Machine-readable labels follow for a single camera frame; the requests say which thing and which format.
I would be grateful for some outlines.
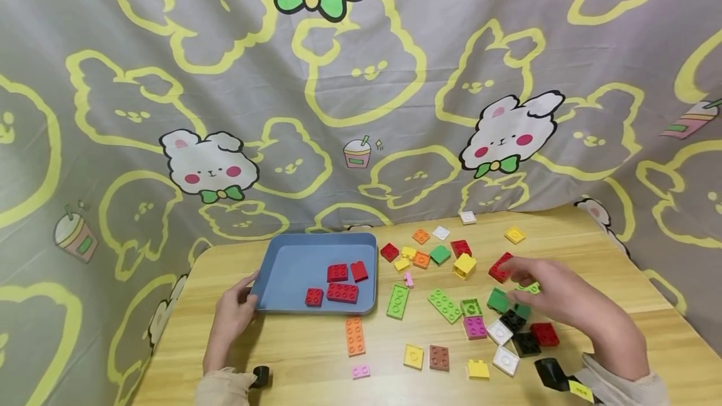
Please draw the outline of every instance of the beige sleeve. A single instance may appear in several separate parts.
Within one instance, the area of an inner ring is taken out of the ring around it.
[[[584,367],[574,376],[586,387],[591,388],[594,395],[605,405],[669,406],[671,404],[664,381],[654,372],[632,382],[608,372],[591,354],[585,353],[582,363]]]
[[[196,406],[248,406],[248,388],[255,381],[255,374],[233,368],[207,373],[196,388]]]

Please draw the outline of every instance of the green building block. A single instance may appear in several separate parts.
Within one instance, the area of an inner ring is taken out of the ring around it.
[[[441,288],[437,288],[429,295],[429,302],[452,325],[461,316],[461,309],[456,307],[456,304],[441,291]]]
[[[429,254],[429,257],[437,264],[441,265],[442,263],[445,263],[448,258],[451,257],[451,251],[446,248],[446,246],[438,245],[436,248],[432,249],[431,253]]]
[[[486,305],[489,306],[489,308],[492,308],[492,310],[503,314],[509,308],[509,301],[506,299],[506,292],[494,287]]]
[[[394,284],[389,298],[389,307],[386,307],[386,316],[401,320],[404,317],[405,302],[409,299],[409,288]]]
[[[461,312],[464,316],[483,316],[481,312],[481,306],[476,298],[462,299],[461,300]]]

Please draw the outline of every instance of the gray fabric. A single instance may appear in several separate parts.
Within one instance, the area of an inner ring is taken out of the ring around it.
[[[721,1],[294,1],[0,0],[4,405],[127,405],[209,245],[460,210],[577,203],[722,350]]]

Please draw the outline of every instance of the wooden surface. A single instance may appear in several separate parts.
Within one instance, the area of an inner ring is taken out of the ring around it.
[[[410,291],[403,321],[385,315],[391,286],[403,282],[393,266],[379,259],[377,307],[362,319],[366,354],[349,358],[341,316],[262,316],[237,342],[231,362],[241,371],[269,365],[273,385],[252,391],[252,405],[583,405],[580,398],[542,386],[533,361],[522,359],[514,378],[492,367],[496,345],[490,339],[466,340],[461,320],[450,325],[427,301],[434,288],[442,288],[455,301],[479,298],[484,321],[498,315],[486,307],[492,287],[499,284],[486,272],[504,251],[531,258],[566,263],[588,282],[629,312],[647,338],[652,368],[669,387],[673,405],[719,405],[722,401],[722,362],[639,270],[619,252],[595,222],[576,207],[521,214],[498,212],[477,217],[462,226],[459,219],[404,224],[371,229],[379,246],[391,241],[399,249],[414,246],[416,229],[429,234],[437,225],[451,231],[449,239],[465,239],[479,261],[467,281],[451,273],[451,261],[429,269],[412,267],[415,288]],[[526,233],[526,240],[512,245],[503,234],[510,226]],[[268,242],[215,246],[200,256],[170,318],[152,363],[139,388],[134,406],[193,405],[201,360],[220,294],[239,278],[253,272]],[[505,290],[516,286],[504,284]],[[532,315],[529,322],[542,317]],[[555,357],[569,374],[580,368],[589,340],[580,332],[555,324],[561,344],[545,349],[542,357]],[[424,348],[424,369],[402,364],[404,345]],[[428,346],[449,348],[451,371],[428,368]],[[466,378],[466,360],[489,363],[490,380]],[[368,363],[371,377],[351,379],[351,367]]]

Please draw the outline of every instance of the blue tray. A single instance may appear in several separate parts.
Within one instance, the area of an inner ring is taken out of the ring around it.
[[[353,283],[350,265],[362,260],[369,278],[356,286],[356,304],[329,301],[328,265],[347,264],[348,281]],[[258,295],[256,309],[283,314],[366,315],[376,303],[376,237],[365,232],[345,234],[282,234],[272,238],[251,293]],[[305,303],[309,288],[323,289],[321,307]]]

